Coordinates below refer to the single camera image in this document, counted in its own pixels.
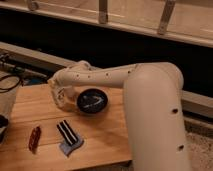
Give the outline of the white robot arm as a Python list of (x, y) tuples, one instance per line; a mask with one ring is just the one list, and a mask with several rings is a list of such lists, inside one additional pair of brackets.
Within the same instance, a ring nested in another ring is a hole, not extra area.
[(138, 63), (92, 69), (80, 61), (49, 80), (58, 107), (75, 86), (123, 90), (124, 113), (134, 171), (190, 171), (181, 106), (183, 76), (172, 63)]

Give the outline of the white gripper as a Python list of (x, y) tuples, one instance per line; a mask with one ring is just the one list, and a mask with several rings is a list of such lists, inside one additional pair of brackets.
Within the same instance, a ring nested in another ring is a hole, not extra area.
[(79, 112), (78, 106), (75, 103), (69, 103), (76, 96), (76, 91), (73, 86), (54, 86), (51, 88), (51, 94), (58, 108), (64, 108), (64, 110), (68, 112)]

